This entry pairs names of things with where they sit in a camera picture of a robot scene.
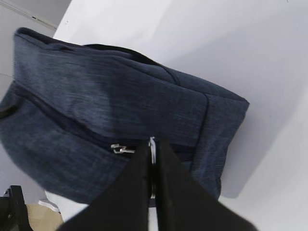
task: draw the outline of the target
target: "black object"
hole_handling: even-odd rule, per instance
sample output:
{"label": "black object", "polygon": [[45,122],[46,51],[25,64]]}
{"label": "black object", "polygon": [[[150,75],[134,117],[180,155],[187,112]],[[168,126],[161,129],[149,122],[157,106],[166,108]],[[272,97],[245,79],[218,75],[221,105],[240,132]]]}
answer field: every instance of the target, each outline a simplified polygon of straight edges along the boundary
{"label": "black object", "polygon": [[20,186],[12,185],[0,197],[0,231],[33,231]]}
{"label": "black object", "polygon": [[58,231],[147,231],[153,181],[159,231],[257,230],[196,183],[168,141],[156,154],[153,165],[149,142],[141,142],[117,180]]}

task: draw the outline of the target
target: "white table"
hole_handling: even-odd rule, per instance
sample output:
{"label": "white table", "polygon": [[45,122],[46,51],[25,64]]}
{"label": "white table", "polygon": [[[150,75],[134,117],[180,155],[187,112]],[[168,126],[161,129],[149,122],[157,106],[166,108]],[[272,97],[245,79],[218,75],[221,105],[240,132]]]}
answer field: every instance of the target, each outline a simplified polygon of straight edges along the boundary
{"label": "white table", "polygon": [[308,1],[73,0],[56,39],[137,50],[245,97],[220,201],[262,231],[308,227]]}

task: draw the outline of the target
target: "navy blue bag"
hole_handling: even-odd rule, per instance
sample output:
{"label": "navy blue bag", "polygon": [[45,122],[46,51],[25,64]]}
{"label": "navy blue bag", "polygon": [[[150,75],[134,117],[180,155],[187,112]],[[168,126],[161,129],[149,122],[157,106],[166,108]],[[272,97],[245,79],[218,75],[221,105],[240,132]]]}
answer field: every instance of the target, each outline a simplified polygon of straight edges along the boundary
{"label": "navy blue bag", "polygon": [[249,106],[244,98],[124,48],[69,44],[27,28],[14,42],[0,140],[43,188],[89,204],[140,140],[154,136],[169,139],[218,199],[227,148]]}

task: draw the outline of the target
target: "white surface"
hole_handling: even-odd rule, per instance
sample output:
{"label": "white surface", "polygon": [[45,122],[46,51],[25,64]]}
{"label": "white surface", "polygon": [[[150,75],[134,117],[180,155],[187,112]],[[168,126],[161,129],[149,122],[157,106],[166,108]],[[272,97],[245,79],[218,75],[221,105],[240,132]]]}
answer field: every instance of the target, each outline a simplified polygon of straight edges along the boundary
{"label": "white surface", "polygon": [[79,204],[72,200],[69,200],[65,197],[53,194],[51,192],[45,191],[47,199],[50,202],[56,204],[61,212],[61,216],[64,222],[75,216],[77,213],[82,211],[88,205],[86,204]]}
{"label": "white surface", "polygon": [[[13,76],[13,33],[21,26],[52,36],[53,31],[0,6],[0,101]],[[0,196],[10,185],[21,185],[27,204],[45,198],[44,191],[9,159],[0,144]]]}
{"label": "white surface", "polygon": [[131,48],[245,97],[220,201],[262,231],[307,230],[308,1],[73,0],[55,38]]}
{"label": "white surface", "polygon": [[57,27],[71,0],[2,0]]}

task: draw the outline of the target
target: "fabric texture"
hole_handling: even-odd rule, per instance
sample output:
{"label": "fabric texture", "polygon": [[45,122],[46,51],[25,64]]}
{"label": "fabric texture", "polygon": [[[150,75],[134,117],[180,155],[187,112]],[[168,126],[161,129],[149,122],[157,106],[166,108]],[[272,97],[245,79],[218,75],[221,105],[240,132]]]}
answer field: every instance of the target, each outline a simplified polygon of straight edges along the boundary
{"label": "fabric texture", "polygon": [[214,198],[228,145],[249,103],[218,85],[128,49],[78,46],[20,28],[14,82],[0,104],[0,140],[46,190],[89,204],[129,158],[113,143],[169,139]]}

